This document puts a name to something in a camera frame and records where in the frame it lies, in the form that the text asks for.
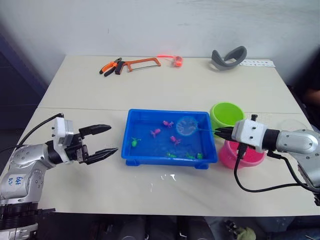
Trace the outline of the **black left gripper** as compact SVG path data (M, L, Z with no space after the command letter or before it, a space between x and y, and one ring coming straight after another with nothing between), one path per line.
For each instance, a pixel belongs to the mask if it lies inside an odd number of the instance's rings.
M117 147L106 148L103 150L96 151L94 154L89 155L88 148L83 144L83 139L88 135L97 135L110 130L112 127L107 124L95 124L87 127L80 128L71 138L71 142L67 144L65 153L70 161L78 161L91 165L100 162L118 151Z

